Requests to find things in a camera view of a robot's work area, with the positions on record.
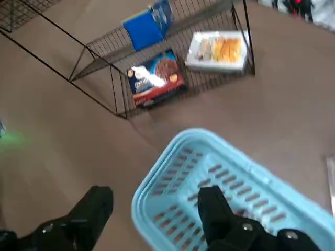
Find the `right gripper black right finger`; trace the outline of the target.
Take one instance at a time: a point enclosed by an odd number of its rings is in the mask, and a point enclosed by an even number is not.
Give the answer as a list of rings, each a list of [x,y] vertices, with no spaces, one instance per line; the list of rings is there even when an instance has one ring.
[[[274,236],[260,222],[234,214],[218,186],[200,188],[198,213],[208,250],[319,250],[304,232],[282,229]]]

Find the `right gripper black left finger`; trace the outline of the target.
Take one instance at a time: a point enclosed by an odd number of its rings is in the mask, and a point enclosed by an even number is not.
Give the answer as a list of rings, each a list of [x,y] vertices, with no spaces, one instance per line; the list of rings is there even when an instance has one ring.
[[[1,230],[1,250],[93,250],[113,207],[112,189],[92,186],[67,215],[41,223],[24,237]]]

